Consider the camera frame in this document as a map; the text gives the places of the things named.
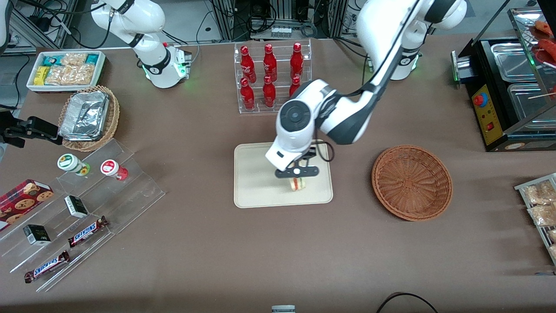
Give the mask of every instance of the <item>wicker basket with foil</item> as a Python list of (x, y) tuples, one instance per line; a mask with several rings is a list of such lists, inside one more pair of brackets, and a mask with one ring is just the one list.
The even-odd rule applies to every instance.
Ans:
[[(116, 132), (116, 128), (118, 127), (118, 119), (120, 118), (120, 105), (118, 104), (118, 99), (116, 99), (116, 97), (114, 96), (112, 91), (110, 91), (110, 89), (104, 86), (89, 87), (80, 90), (77, 93), (94, 92), (94, 91), (102, 91), (110, 97), (103, 135), (97, 141), (69, 141), (64, 139), (62, 145), (65, 146), (66, 148), (72, 150), (78, 150), (81, 152), (91, 152), (104, 146), (110, 139), (112, 139), (112, 137), (114, 137), (114, 133)], [(60, 118), (58, 119), (58, 127), (62, 125), (62, 121), (66, 116), (66, 110), (68, 108), (68, 104), (70, 103), (69, 101), (70, 99), (66, 101), (66, 104), (62, 109), (62, 113), (60, 114)]]
[(394, 215), (409, 221), (427, 221), (450, 204), (450, 173), (434, 154), (414, 145), (382, 152), (371, 174), (379, 201)]

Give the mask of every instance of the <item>clear acrylic display stand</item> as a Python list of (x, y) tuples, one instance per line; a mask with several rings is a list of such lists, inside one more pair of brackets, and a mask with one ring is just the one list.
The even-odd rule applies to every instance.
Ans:
[[(296, 42), (301, 43), (301, 54), (303, 55), (303, 76), (301, 77), (300, 84), (312, 79), (312, 55), (310, 40), (272, 41), (272, 50), (276, 56), (278, 65), (278, 78), (274, 82), (274, 86), (276, 87), (276, 104), (273, 108), (269, 108), (265, 105), (264, 96), (262, 94), (262, 87), (264, 86), (263, 78), (265, 77), (265, 69), (262, 61), (265, 58), (265, 44), (268, 42), (254, 41), (235, 44), (234, 68), (236, 72), (237, 103), (239, 104), (240, 113), (278, 112), (280, 107), (282, 107), (282, 104), (290, 99), (290, 58), (294, 51), (294, 43)], [(240, 48), (242, 46), (247, 46), (247, 48), (249, 48), (249, 54), (253, 58), (253, 62), (255, 62), (255, 74), (257, 75), (257, 81), (254, 84), (251, 84), (251, 88), (253, 88), (253, 92), (255, 93), (255, 109), (252, 111), (247, 111), (245, 109), (240, 93), (240, 80), (243, 77), (243, 72), (241, 71), (240, 53)]]
[[(21, 276), (21, 283), (24, 283), (26, 272), (33, 271), (67, 250), (71, 258), (68, 264), (60, 265), (29, 284), (37, 292), (48, 291), (162, 198), (165, 193), (131, 156), (131, 151), (112, 139), (83, 159), (91, 166), (91, 171), (86, 176), (66, 172), (50, 183), (54, 191), (50, 202), (36, 208), (37, 211), (28, 214), (29, 217), (20, 218), (1, 235), (1, 262), (10, 266), (10, 273)], [(102, 174), (100, 165), (107, 159), (113, 159), (126, 168), (128, 177), (125, 180), (116, 180)], [(81, 198), (89, 212), (86, 218), (80, 219), (69, 214), (64, 202), (69, 194)], [(109, 225), (76, 247), (70, 248), (68, 239), (101, 216), (106, 217)], [(23, 227), (27, 224), (44, 226), (52, 242), (42, 247), (30, 245), (23, 233)]]

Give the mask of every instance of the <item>table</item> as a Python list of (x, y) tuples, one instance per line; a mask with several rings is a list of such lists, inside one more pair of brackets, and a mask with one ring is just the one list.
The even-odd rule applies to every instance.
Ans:
[[(470, 38), (430, 36), (411, 76), (388, 85), (365, 135), (336, 147), (332, 202), (256, 209), (234, 205), (234, 148), (272, 141), (275, 116), (238, 113), (233, 45), (202, 46), (191, 78), (168, 90), (145, 79), (132, 50), (105, 50), (101, 81), (121, 105), (116, 138), (167, 194), (47, 293), (0, 265), (0, 310), (374, 312), (396, 291), (441, 312), (554, 310), (556, 277), (533, 276), (550, 259), (513, 186), (554, 172), (556, 153), (484, 152), (465, 88), (451, 79), (449, 52)], [(314, 78), (341, 92), (360, 86), (360, 57), (332, 40), (313, 48)], [(30, 92), (21, 117), (57, 121), (67, 97)], [(371, 190), (373, 161), (399, 144), (449, 169), (454, 196), (439, 218), (402, 221)], [(50, 182), (67, 151), (41, 140), (8, 149), (0, 192)], [(410, 309), (427, 310), (398, 298), (383, 312)]]

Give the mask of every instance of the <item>jar lid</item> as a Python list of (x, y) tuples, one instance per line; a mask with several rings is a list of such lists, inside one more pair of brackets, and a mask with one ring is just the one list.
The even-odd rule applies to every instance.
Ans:
[(106, 160), (102, 162), (101, 172), (104, 175), (112, 176), (118, 172), (120, 165), (114, 160)]
[(78, 159), (71, 153), (66, 153), (58, 159), (58, 168), (63, 170), (71, 170), (77, 166)]

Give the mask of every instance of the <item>aluminum foil container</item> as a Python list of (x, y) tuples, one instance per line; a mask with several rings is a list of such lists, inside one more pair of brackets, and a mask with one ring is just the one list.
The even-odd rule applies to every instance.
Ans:
[(75, 94), (69, 101), (58, 134), (70, 141), (99, 140), (110, 97), (102, 91), (95, 91)]

